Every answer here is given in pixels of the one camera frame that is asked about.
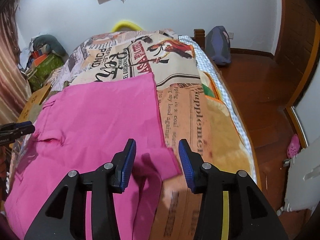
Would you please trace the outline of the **newspaper print bed blanket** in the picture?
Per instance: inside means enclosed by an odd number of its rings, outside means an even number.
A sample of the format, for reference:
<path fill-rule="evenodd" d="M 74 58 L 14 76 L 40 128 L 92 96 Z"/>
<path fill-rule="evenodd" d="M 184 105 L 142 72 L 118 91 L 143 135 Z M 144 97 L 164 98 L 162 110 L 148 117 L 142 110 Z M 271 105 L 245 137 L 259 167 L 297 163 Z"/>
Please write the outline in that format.
<path fill-rule="evenodd" d="M 244 147 L 226 105 L 213 82 L 196 66 L 195 49 L 172 31 L 126 31 L 96 35 L 72 54 L 68 74 L 54 85 L 57 93 L 72 85 L 120 81 L 153 74 L 165 145 L 178 161 L 178 143 L 227 172 L 249 174 Z M 148 239 L 190 239 L 195 232 L 200 197 L 187 188 L 182 173 L 162 183 L 161 195 Z"/>

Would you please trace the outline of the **blue grey bag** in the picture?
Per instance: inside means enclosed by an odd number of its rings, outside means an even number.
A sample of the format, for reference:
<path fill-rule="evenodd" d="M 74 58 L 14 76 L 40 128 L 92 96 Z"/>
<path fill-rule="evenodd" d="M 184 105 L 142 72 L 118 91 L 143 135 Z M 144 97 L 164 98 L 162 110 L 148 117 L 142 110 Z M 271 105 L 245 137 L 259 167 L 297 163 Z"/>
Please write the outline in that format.
<path fill-rule="evenodd" d="M 205 37 L 205 52 L 216 65 L 231 63 L 231 43 L 224 26 L 215 26 Z"/>

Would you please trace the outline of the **brown wooden door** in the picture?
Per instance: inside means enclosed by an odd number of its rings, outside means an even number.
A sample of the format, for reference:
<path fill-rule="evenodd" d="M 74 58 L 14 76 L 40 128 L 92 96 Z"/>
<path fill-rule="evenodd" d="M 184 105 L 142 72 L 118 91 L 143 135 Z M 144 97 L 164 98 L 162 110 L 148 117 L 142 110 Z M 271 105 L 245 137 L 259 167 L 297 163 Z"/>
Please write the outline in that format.
<path fill-rule="evenodd" d="M 319 23 L 307 0 L 281 0 L 275 60 L 295 85 L 286 108 L 296 106 L 308 89 L 319 60 Z"/>

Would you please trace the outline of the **pink croc shoe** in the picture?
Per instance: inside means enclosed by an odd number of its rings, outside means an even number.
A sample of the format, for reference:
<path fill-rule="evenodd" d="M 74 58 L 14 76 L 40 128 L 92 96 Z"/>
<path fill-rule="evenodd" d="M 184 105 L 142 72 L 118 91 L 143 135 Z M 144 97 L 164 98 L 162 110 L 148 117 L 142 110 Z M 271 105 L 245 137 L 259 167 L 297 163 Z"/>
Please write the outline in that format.
<path fill-rule="evenodd" d="M 300 149 L 300 141 L 297 134 L 294 134 L 291 138 L 291 141 L 287 147 L 287 157 L 293 158 L 295 155 L 299 153 Z"/>

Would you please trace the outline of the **yellow curved object behind bed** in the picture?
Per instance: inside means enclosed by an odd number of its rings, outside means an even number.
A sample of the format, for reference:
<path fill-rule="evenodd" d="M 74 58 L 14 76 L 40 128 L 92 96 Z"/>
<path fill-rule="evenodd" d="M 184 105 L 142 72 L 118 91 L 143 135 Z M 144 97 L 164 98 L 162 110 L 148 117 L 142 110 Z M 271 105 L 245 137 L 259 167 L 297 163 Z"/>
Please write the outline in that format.
<path fill-rule="evenodd" d="M 127 28 L 130 29 L 131 31 L 141 31 L 143 30 L 140 26 L 138 26 L 137 24 L 130 22 L 130 21 L 119 21 L 117 22 L 113 28 L 112 28 L 112 32 L 117 32 L 117 31 L 121 31 L 122 29 Z"/>

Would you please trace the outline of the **striped pink curtain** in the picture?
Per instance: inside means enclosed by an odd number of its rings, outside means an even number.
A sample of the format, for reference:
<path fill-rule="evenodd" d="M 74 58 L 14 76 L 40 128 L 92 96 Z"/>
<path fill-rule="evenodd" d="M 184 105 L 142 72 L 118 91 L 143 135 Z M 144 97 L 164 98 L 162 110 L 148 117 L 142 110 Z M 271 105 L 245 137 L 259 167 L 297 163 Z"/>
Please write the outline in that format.
<path fill-rule="evenodd" d="M 8 0 L 1 9 L 0 93 L 1 124 L 16 122 L 31 96 L 28 81 L 18 68 L 20 48 L 16 24 L 16 1 Z"/>

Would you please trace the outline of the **pink pants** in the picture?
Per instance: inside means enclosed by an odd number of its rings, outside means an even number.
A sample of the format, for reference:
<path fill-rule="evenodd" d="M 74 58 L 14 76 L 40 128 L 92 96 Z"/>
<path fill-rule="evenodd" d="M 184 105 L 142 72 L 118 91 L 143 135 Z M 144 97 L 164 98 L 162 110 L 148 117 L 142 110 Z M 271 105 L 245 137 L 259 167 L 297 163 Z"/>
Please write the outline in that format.
<path fill-rule="evenodd" d="M 48 99 L 20 160 L 4 208 L 23 239 L 58 183 L 71 170 L 86 173 L 112 160 L 134 139 L 129 185 L 114 205 L 121 239 L 148 239 L 162 183 L 181 174 L 164 142 L 153 74 L 72 85 Z"/>

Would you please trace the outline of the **brown cardboard box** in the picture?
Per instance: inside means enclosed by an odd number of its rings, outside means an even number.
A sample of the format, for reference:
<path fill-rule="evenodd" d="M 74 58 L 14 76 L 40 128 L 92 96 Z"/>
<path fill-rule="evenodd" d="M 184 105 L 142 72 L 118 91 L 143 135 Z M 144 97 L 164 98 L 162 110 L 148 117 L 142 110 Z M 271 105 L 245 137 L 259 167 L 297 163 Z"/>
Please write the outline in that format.
<path fill-rule="evenodd" d="M 20 116 L 18 117 L 17 122 L 28 121 L 29 120 L 28 118 L 29 118 L 30 113 L 31 113 L 31 109 L 34 106 L 37 107 L 37 106 L 40 106 L 41 103 L 43 103 L 43 101 L 48 96 L 51 88 L 52 88 L 52 85 L 48 83 L 44 87 L 42 87 L 41 89 L 33 92 L 31 97 L 29 98 L 29 100 L 25 104 L 25 107 L 23 108 Z"/>

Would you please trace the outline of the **wooden bed post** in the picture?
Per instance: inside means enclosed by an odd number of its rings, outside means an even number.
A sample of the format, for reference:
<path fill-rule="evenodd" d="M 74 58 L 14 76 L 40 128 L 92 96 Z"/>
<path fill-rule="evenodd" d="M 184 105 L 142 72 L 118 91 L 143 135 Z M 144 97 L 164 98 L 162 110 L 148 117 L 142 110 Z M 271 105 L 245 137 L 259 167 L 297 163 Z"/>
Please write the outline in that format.
<path fill-rule="evenodd" d="M 205 31 L 204 29 L 194 29 L 194 36 L 192 37 L 202 50 L 205 49 Z"/>

